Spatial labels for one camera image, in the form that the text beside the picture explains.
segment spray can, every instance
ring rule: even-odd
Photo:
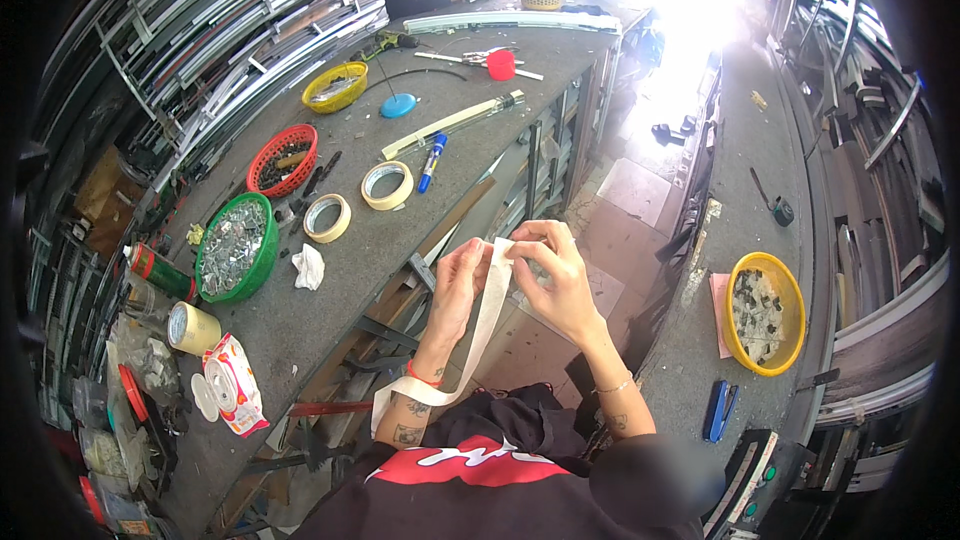
[[[129,269],[164,293],[184,301],[197,295],[197,281],[177,269],[174,263],[158,255],[143,242],[124,246],[123,254]]]

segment forearm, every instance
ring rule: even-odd
[[[623,364],[606,322],[597,323],[593,328],[592,341],[580,344],[586,347],[583,355],[593,374],[600,409],[610,433],[615,438],[655,434],[657,428],[650,409],[634,383],[633,374]]]
[[[446,347],[432,347],[428,329],[420,342],[420,348],[411,363],[416,377],[426,382],[439,382],[444,377],[450,350]],[[424,439],[427,423],[430,420],[431,406],[393,392],[390,405],[376,428],[377,442],[384,442],[397,450],[411,446],[420,446]]]

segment gray workbench surface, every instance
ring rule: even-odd
[[[700,257],[684,266],[677,293],[650,355],[639,372],[643,396],[660,433],[694,439],[725,465],[747,429],[778,429],[792,398],[798,363],[774,377],[759,376],[717,350],[711,273],[729,273],[747,253],[763,251],[779,258],[800,277],[812,247],[801,246],[801,227],[810,221],[799,201],[791,200],[797,220],[787,228],[774,222],[750,175],[756,169],[768,197],[798,196],[803,155],[795,154],[787,131],[787,113],[777,88],[776,71],[759,46],[733,44],[723,52],[719,119],[710,192],[723,206],[702,229]],[[767,102],[761,111],[751,102],[756,90]],[[698,282],[699,271],[703,270]],[[810,296],[805,296],[810,304]],[[711,389],[716,380],[739,385],[740,396],[723,439],[700,440]]]
[[[477,10],[477,6],[457,5],[453,10]],[[390,28],[401,29],[396,24]],[[318,186],[319,193],[314,198],[340,194],[350,205],[353,217],[342,237],[330,244],[313,244],[326,263],[319,289],[294,289],[297,270],[288,256],[277,260],[270,279],[246,301],[233,306],[203,307],[220,319],[225,332],[233,333],[243,344],[263,395],[270,428],[281,421],[289,405],[335,344],[352,329],[389,276],[403,266],[498,155],[520,136],[524,126],[533,123],[535,115],[556,100],[571,79],[577,78],[617,40],[610,34],[534,28],[505,28],[500,34],[496,29],[459,31],[420,38],[438,52],[454,55],[516,46],[520,50],[518,58],[526,61],[522,68],[545,78],[542,82],[522,77],[495,82],[483,68],[415,57],[414,49],[393,50],[381,58],[388,75],[424,67],[449,68],[468,81],[437,73],[415,73],[391,80],[393,90],[409,92],[421,101],[410,114],[390,120],[378,114],[380,103],[390,96],[386,84],[368,90],[339,113],[314,114],[300,102],[301,92],[312,79],[308,76],[246,127],[222,162],[194,187],[168,228],[174,241],[181,243],[190,223],[206,225],[234,185],[244,184],[247,166],[258,150],[288,126],[307,123],[318,129],[319,163],[330,160],[336,150],[343,151],[340,162]],[[317,75],[325,69],[319,69]],[[371,62],[369,83],[381,78],[379,66]],[[384,147],[447,115],[518,89],[526,95],[524,104],[451,134],[426,194],[414,192],[406,208],[397,211],[373,210],[364,202],[360,181],[382,161],[380,150]],[[355,138],[361,132],[363,137]],[[425,159],[423,150],[406,159],[414,176],[419,176]],[[288,231],[280,231],[278,250],[300,252],[302,245],[309,242],[306,234],[302,229],[293,235]],[[174,246],[172,254],[181,268],[192,268],[194,257],[185,246]],[[180,369],[189,393],[187,381],[200,371],[200,360],[185,355],[180,359]],[[206,421],[198,409],[194,409],[189,422],[190,430],[177,441],[179,462],[170,490],[161,497],[160,504],[184,537],[194,538],[202,533],[247,461],[263,445],[269,429],[241,438],[222,421]]]

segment finger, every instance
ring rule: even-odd
[[[447,254],[447,255],[446,255],[445,257],[443,257],[443,258],[444,258],[444,259],[449,259],[449,258],[452,257],[454,261],[459,261],[459,260],[460,260],[460,256],[461,256],[462,254],[464,254],[464,252],[470,250],[470,249],[471,249],[471,245],[472,245],[473,243],[474,243],[474,238],[471,238],[471,239],[467,240],[466,242],[464,242],[463,244],[461,244],[460,246],[457,246],[456,248],[454,248],[452,252],[450,252],[449,254]]]
[[[530,306],[538,312],[543,312],[547,304],[547,293],[537,282],[537,277],[530,270],[530,265],[523,258],[513,260],[513,279],[520,286],[523,295],[530,301]]]
[[[550,250],[550,248],[542,242],[515,242],[513,246],[507,249],[504,255],[507,259],[516,259],[518,257],[533,259],[554,278],[559,277],[564,270],[564,262],[557,256],[557,253]]]
[[[456,262],[457,258],[453,256],[453,253],[437,260],[437,288],[445,288],[453,280],[456,272],[454,267]]]
[[[484,241],[479,237],[472,237],[463,246],[466,248],[459,255],[459,263],[455,273],[457,277],[454,284],[464,289],[472,289],[474,287],[474,271],[480,265],[480,261],[483,260]]]
[[[561,258],[567,258],[577,250],[576,246],[573,245],[573,234],[570,234],[570,228],[566,223],[559,222],[556,219],[524,221],[516,231],[529,237],[529,240],[546,238]]]
[[[490,263],[494,258],[494,246],[489,242],[483,242],[483,255],[476,269],[473,270],[473,294],[480,294],[487,286],[487,274],[490,273]]]

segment red container lid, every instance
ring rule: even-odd
[[[90,507],[90,513],[93,514],[94,521],[101,526],[105,526],[107,520],[104,519],[104,511],[100,508],[97,495],[93,492],[93,485],[90,484],[90,478],[86,475],[79,477],[79,489],[83,492],[83,498],[86,499],[86,503]]]
[[[510,50],[496,50],[486,57],[489,76],[498,82],[505,82],[517,74],[517,60]]]
[[[129,399],[129,403],[133,407],[136,419],[143,423],[147,420],[147,404],[143,402],[143,395],[140,394],[140,388],[137,387],[134,374],[126,365],[117,365],[117,369],[120,371],[120,381],[123,382],[126,398]]]

